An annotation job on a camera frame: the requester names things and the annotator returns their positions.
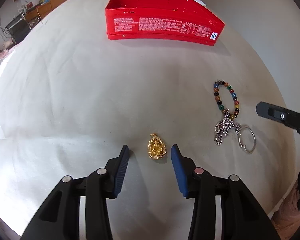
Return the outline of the gold pendant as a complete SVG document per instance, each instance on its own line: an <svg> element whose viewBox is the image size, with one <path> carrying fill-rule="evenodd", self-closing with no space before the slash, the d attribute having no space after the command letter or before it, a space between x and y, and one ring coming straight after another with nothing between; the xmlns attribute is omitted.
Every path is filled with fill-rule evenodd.
<svg viewBox="0 0 300 240"><path fill-rule="evenodd" d="M147 152L149 158L158 160L166 156L166 145L157 133L150 134L151 139L147 144Z"/></svg>

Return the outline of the red tin box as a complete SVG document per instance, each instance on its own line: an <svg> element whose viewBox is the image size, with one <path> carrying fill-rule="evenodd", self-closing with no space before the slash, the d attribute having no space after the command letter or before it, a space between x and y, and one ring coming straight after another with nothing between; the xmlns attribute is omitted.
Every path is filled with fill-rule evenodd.
<svg viewBox="0 0 300 240"><path fill-rule="evenodd" d="M195 0L109 0L110 40L157 38L213 46L225 24Z"/></svg>

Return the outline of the black office chair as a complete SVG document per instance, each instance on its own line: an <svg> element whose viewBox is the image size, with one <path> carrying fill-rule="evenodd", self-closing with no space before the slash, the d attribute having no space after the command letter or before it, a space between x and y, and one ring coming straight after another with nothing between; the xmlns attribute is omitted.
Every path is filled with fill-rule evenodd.
<svg viewBox="0 0 300 240"><path fill-rule="evenodd" d="M31 31L31 27L23 13L16 16L8 25L6 25L5 29L8 31L15 44L19 44Z"/></svg>

